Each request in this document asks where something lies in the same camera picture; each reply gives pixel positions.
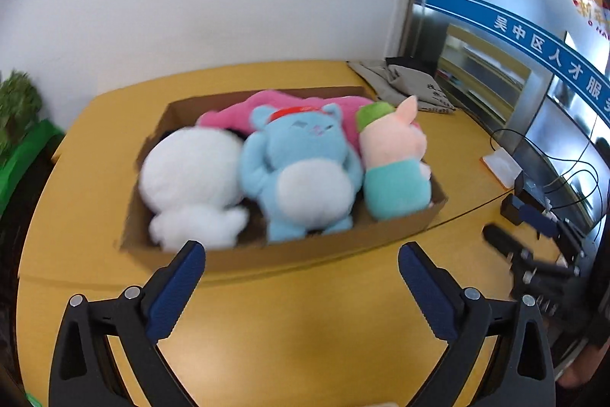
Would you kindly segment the person right hand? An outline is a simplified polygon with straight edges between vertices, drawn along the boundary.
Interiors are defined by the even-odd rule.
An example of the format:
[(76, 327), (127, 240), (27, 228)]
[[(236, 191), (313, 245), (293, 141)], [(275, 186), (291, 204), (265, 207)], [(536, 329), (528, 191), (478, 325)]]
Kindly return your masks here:
[(558, 377), (558, 384), (563, 388), (578, 388), (578, 386), (590, 381), (601, 365), (608, 348), (609, 341), (606, 341), (601, 347), (587, 344), (579, 356)]

